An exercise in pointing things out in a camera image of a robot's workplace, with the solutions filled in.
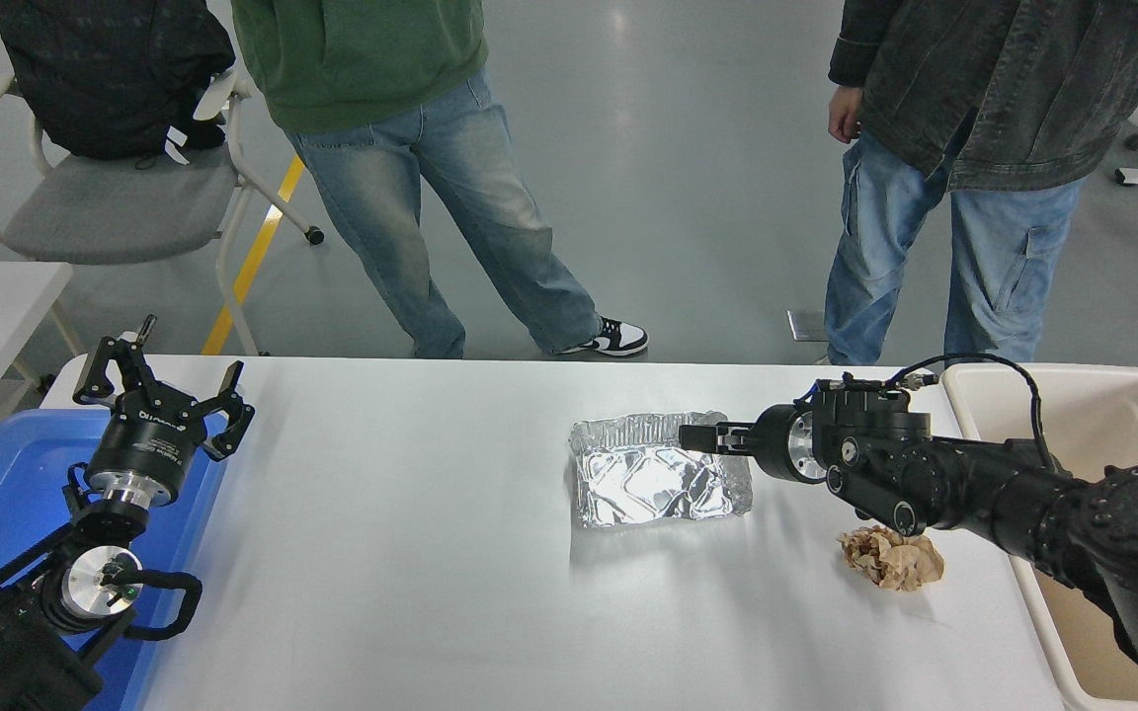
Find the person's hand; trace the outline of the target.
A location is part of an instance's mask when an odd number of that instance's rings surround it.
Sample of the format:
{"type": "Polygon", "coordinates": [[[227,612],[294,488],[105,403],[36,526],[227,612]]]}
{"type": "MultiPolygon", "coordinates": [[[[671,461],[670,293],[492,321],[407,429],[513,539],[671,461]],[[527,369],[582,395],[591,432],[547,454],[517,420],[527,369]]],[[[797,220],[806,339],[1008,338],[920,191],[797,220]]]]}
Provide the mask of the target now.
{"type": "Polygon", "coordinates": [[[828,101],[830,137],[842,144],[851,144],[859,137],[859,109],[861,109],[861,86],[836,86],[828,101]]]}

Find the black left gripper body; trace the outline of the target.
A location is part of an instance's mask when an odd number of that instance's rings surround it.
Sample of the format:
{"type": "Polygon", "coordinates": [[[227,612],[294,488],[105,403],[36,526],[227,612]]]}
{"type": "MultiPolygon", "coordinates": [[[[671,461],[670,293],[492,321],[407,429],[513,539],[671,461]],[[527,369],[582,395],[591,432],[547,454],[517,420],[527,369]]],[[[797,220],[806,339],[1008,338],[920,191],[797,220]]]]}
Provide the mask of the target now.
{"type": "Polygon", "coordinates": [[[195,450],[205,439],[203,416],[184,417],[168,400],[152,410],[140,392],[123,392],[86,463],[86,487],[109,489],[115,474],[135,474],[152,480],[159,490],[178,491],[184,486],[195,450]]]}

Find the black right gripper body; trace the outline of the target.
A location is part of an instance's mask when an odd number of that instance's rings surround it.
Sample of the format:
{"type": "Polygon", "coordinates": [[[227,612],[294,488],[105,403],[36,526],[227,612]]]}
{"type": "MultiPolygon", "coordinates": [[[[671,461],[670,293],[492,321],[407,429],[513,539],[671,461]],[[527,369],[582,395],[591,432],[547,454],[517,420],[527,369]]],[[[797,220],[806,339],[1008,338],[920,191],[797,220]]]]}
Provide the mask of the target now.
{"type": "Polygon", "coordinates": [[[795,406],[772,406],[754,422],[754,462],[776,480],[802,483],[790,458],[791,428],[798,419],[795,406]]]}

